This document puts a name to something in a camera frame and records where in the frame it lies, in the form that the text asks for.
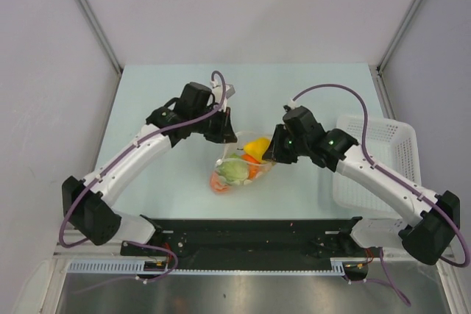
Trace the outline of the yellow fake bell pepper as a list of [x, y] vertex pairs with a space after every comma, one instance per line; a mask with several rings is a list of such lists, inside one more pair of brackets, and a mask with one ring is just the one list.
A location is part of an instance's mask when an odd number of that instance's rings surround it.
[[267, 151], [270, 139], [261, 137], [246, 143], [243, 147], [245, 154], [248, 154], [257, 163], [263, 162], [263, 155]]

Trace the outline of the clear zip top bag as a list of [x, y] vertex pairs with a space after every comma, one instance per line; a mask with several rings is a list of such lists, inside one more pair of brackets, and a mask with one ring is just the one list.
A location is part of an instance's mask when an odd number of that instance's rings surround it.
[[222, 155], [215, 162], [209, 182], [214, 193], [227, 193], [249, 185], [275, 166], [262, 159], [272, 135], [239, 131], [235, 136], [237, 142], [225, 144]]

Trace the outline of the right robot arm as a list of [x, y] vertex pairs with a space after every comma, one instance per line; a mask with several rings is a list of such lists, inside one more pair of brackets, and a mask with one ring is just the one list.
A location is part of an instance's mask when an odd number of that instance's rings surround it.
[[296, 163], [299, 157], [358, 183], [399, 215], [396, 220], [354, 218], [339, 238], [340, 249], [348, 256], [366, 248], [396, 248], [421, 263], [434, 265], [458, 234], [458, 196], [421, 188], [373, 162], [354, 137], [341, 129], [326, 132], [303, 106], [286, 112], [263, 154], [265, 161], [282, 164]]

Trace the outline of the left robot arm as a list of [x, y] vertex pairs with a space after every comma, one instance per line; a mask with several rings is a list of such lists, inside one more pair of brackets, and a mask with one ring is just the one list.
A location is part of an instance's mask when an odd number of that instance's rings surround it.
[[192, 134], [211, 143], [235, 143], [227, 100], [232, 85], [196, 82], [185, 85], [180, 96], [154, 110], [141, 130], [113, 159], [82, 179], [73, 176], [62, 185], [64, 224], [72, 225], [96, 246], [111, 240], [134, 242], [145, 254], [161, 250], [162, 236], [144, 215], [114, 210], [118, 197], [148, 164]]

